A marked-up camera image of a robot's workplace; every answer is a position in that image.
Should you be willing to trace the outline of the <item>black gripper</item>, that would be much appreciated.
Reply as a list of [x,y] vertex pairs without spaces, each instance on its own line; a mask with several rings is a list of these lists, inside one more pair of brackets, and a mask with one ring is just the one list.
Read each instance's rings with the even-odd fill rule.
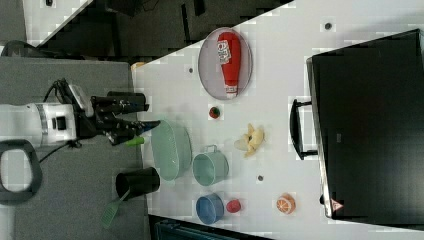
[[111,144],[126,142],[144,132],[159,126],[161,121],[122,121],[115,130],[116,118],[113,113],[129,114],[143,112],[149,109],[148,104],[130,101],[117,101],[111,96],[80,97],[76,100],[75,116],[77,136],[79,139],[89,139],[97,135],[106,135]]

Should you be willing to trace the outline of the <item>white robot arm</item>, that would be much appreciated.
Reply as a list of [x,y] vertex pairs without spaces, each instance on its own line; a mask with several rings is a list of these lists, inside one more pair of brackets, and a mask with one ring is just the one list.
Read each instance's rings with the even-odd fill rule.
[[129,121],[123,114],[149,109],[140,94],[126,96],[62,96],[56,102],[43,100],[24,105],[1,106],[1,159],[16,162],[28,160],[31,177],[8,183],[9,175],[1,171],[1,203],[18,205],[32,199],[39,191],[43,172],[39,149],[57,151],[64,146],[77,148],[83,139],[104,135],[115,146],[130,141],[157,127],[160,122]]

